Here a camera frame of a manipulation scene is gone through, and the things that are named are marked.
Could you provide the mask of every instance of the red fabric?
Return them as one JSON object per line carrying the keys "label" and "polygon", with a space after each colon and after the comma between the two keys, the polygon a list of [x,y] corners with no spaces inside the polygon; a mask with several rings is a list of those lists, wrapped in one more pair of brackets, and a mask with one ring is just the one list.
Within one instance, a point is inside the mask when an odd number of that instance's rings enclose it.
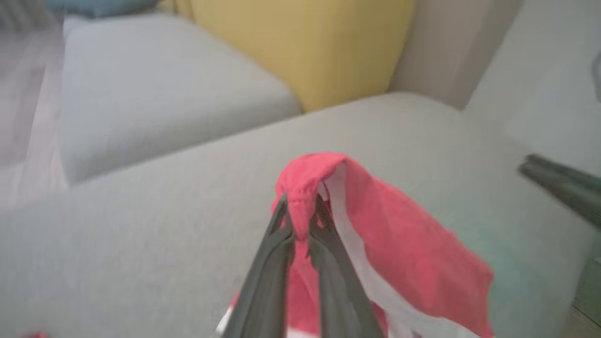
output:
{"label": "red fabric", "polygon": [[[307,257],[307,232],[318,185],[341,164],[346,165],[347,214],[377,273],[417,310],[492,337],[486,304],[493,278],[490,268],[409,197],[337,153],[295,159],[276,185],[273,206],[288,194],[297,235],[289,275],[288,326],[319,334],[319,287]],[[385,318],[381,309],[377,313]]]}

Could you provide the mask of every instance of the blue pillow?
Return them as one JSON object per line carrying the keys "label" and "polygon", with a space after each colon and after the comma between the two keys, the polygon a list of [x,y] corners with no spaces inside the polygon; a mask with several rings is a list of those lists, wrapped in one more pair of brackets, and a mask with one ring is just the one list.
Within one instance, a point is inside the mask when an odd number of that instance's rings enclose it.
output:
{"label": "blue pillow", "polygon": [[136,13],[154,7],[159,2],[160,0],[46,0],[46,6],[89,17],[107,17]]}

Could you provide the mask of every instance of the floor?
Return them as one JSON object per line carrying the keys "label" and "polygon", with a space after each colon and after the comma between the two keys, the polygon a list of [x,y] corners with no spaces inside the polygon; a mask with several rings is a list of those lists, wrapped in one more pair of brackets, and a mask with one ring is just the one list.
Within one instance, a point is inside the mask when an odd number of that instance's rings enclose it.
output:
{"label": "floor", "polygon": [[[0,212],[67,189],[57,139],[63,45],[58,29],[0,32]],[[601,328],[572,309],[563,338],[601,338]]]}

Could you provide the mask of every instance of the gray sofa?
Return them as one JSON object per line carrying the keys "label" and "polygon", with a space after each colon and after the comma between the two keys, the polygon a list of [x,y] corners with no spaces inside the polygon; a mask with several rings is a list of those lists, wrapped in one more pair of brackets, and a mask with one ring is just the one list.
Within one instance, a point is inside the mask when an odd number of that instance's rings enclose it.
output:
{"label": "gray sofa", "polygon": [[279,173],[345,152],[493,269],[498,338],[559,337],[594,229],[516,172],[526,149],[387,94],[194,147],[0,215],[0,336],[210,337],[270,218]]}
{"label": "gray sofa", "polygon": [[288,88],[184,19],[69,16],[59,117],[74,185],[300,113]]}

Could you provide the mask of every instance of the garment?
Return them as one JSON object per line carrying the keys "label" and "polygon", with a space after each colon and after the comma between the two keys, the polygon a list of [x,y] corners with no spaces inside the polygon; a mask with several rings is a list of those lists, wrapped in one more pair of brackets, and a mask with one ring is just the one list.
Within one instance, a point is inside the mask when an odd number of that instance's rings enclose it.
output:
{"label": "garment", "polygon": [[319,335],[319,285],[308,225],[320,194],[384,331],[398,337],[492,337],[492,271],[408,196],[344,154],[295,159],[276,185],[296,233],[288,275],[288,336]]}

